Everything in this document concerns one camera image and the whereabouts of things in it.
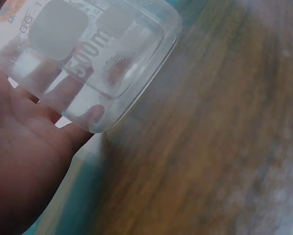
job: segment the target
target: clear plastic bottle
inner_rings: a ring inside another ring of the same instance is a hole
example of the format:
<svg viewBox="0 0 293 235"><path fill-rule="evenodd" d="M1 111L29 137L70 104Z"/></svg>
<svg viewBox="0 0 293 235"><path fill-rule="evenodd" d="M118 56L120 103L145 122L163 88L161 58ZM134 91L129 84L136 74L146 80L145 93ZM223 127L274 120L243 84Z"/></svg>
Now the clear plastic bottle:
<svg viewBox="0 0 293 235"><path fill-rule="evenodd" d="M27 0L16 17L0 69L94 133L132 107L182 30L164 0Z"/></svg>

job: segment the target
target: wooden table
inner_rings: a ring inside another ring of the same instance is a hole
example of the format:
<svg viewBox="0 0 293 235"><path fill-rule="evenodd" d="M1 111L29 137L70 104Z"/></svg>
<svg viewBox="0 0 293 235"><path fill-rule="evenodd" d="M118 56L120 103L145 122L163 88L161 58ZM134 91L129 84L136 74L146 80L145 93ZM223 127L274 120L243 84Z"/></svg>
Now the wooden table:
<svg viewBox="0 0 293 235"><path fill-rule="evenodd" d="M102 137L89 233L293 235L293 0L178 10L181 42Z"/></svg>

